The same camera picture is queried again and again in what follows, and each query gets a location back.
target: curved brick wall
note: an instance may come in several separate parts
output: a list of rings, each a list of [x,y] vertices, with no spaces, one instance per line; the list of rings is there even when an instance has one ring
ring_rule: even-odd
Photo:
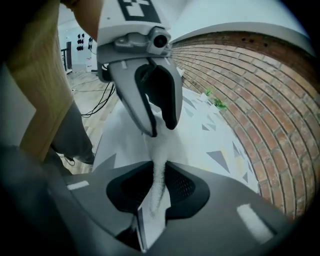
[[[172,57],[185,70],[184,86],[210,89],[213,98],[227,102],[222,114],[251,159],[261,195],[289,217],[300,216],[320,182],[313,58],[247,32],[189,38],[173,45]]]

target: gray pants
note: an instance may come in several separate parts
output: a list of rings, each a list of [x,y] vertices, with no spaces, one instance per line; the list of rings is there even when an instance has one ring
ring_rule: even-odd
[[[51,148],[69,160],[75,158],[85,164],[93,165],[95,155],[92,152],[92,143],[75,102],[72,103],[56,132]]]

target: green plant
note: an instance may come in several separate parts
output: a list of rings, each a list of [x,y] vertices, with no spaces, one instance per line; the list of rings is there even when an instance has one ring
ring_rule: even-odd
[[[225,102],[222,102],[221,99],[215,98],[213,104],[219,109],[224,110],[227,108],[227,105]]]
[[[211,94],[211,90],[206,89],[204,94],[205,94],[205,95],[207,95],[207,96],[209,97],[209,96],[210,96],[210,94]]]

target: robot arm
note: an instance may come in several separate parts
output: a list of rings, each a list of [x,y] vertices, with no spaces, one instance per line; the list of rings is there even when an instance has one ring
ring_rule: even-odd
[[[161,108],[171,130],[182,108],[182,80],[170,58],[168,28],[154,0],[105,0],[99,22],[98,76],[115,84],[135,124],[151,137],[157,131],[149,102]]]

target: white ceiling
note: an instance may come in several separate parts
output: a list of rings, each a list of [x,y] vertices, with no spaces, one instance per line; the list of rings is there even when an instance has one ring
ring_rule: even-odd
[[[60,4],[58,25],[75,20],[74,13],[64,4]]]

